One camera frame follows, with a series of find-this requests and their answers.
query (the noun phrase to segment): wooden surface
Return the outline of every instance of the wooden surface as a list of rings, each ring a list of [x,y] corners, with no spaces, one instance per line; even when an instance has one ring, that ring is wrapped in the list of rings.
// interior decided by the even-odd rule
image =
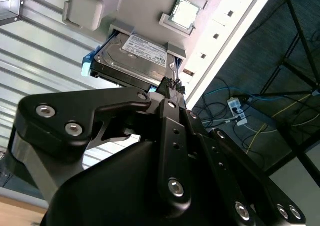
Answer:
[[[40,225],[46,209],[0,196],[1,226]]]

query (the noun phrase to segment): yellow cable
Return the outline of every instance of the yellow cable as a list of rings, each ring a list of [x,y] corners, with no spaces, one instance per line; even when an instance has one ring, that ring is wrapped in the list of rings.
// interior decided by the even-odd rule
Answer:
[[[291,105],[287,106],[285,109],[282,109],[281,111],[278,111],[277,113],[275,113],[274,115],[272,115],[271,118],[273,118],[273,117],[277,116],[278,114],[280,114],[280,113],[288,110],[289,108],[293,107],[295,104],[297,104],[298,102],[300,102],[300,101],[308,98],[309,96],[311,96],[311,94],[306,95],[305,97],[301,98],[300,100],[292,103]],[[261,126],[261,128],[258,130],[258,132],[254,135],[254,138],[251,140],[251,143],[250,143],[250,145],[249,145],[249,147],[248,147],[248,149],[247,149],[247,151],[246,151],[246,154],[248,154],[249,150],[251,149],[252,144],[254,143],[254,141],[255,141],[255,139],[256,139],[256,137],[257,137],[257,135],[262,131],[262,129],[263,129],[265,126],[266,126],[266,123],[264,123],[264,124]]]

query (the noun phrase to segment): corrugated metal panel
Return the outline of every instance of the corrugated metal panel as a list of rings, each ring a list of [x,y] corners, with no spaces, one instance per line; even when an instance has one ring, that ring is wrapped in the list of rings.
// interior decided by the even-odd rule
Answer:
[[[81,76],[82,58],[105,40],[100,32],[75,32],[62,23],[66,0],[23,0],[22,20],[0,27],[0,146],[6,148],[19,101],[30,94],[117,87]],[[107,143],[85,154],[84,165],[137,142]]]

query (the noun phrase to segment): floor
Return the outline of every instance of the floor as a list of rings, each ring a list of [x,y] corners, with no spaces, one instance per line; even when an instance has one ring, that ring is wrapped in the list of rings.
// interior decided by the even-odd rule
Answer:
[[[285,4],[281,6],[259,29],[250,35],[248,35],[248,33],[264,22],[283,1],[284,0],[270,0],[267,3],[246,33],[245,37],[240,41],[239,45],[224,64],[216,78],[211,82],[205,93],[226,87],[221,79],[224,80],[229,87],[237,87],[249,93],[259,93],[262,90],[262,87],[287,51],[297,30],[289,13],[289,8]],[[309,47],[312,50],[312,54],[316,62],[315,64],[318,70],[320,70],[320,1],[292,0],[292,2],[307,38]],[[290,60],[305,75],[314,79],[301,41],[291,55]],[[308,85],[290,73],[287,69],[282,69],[281,73],[269,88],[268,93],[309,89],[310,87]],[[231,96],[236,93],[239,94],[241,92],[231,90]],[[304,95],[294,98],[299,100],[302,97],[304,97]],[[306,102],[307,100],[307,104],[309,106],[318,107],[319,109],[319,98],[320,96],[309,97],[302,102]],[[229,96],[227,90],[221,90],[205,97],[207,105],[215,102],[226,104],[228,99]],[[204,107],[205,104],[203,101],[203,99],[200,99],[196,106]],[[286,98],[275,101],[259,100],[254,104],[254,107],[263,113],[272,116],[293,102],[294,101]],[[297,103],[290,109],[278,114],[275,119],[280,123],[288,123],[291,125],[293,124],[293,120],[296,116],[298,117],[294,121],[295,124],[312,119],[318,114],[314,110],[307,109],[307,107],[301,109],[302,106],[302,104]],[[213,115],[219,113],[223,108],[224,106],[222,104],[213,104],[209,106]],[[195,108],[194,110],[196,112],[201,111],[200,108]],[[223,115],[224,113],[219,114],[217,117],[222,117]],[[202,119],[208,118],[208,116],[208,112],[205,110],[200,114]],[[229,118],[231,116],[232,114],[230,110],[228,110],[224,118]],[[263,124],[263,122],[248,115],[247,120],[247,125],[257,131]],[[240,146],[246,137],[251,136],[245,140],[249,145],[255,135],[255,132],[244,126],[234,126],[234,124],[234,122],[231,122],[220,125],[219,127],[225,130]],[[309,124],[301,126],[300,128],[292,127],[291,133],[300,143],[302,140],[308,138],[309,134],[312,134],[312,132],[319,129],[319,127],[320,117]],[[257,135],[251,149],[252,151],[250,151],[248,155],[250,155],[250,157],[265,170],[290,151],[288,145],[277,131]]]

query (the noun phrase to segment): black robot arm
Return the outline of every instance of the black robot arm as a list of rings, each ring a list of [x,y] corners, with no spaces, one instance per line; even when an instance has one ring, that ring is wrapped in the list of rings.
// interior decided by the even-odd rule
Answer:
[[[49,202],[42,226],[305,225],[299,207],[222,130],[207,132],[184,87],[32,95],[18,106],[10,169]],[[84,170],[86,149],[141,135]]]

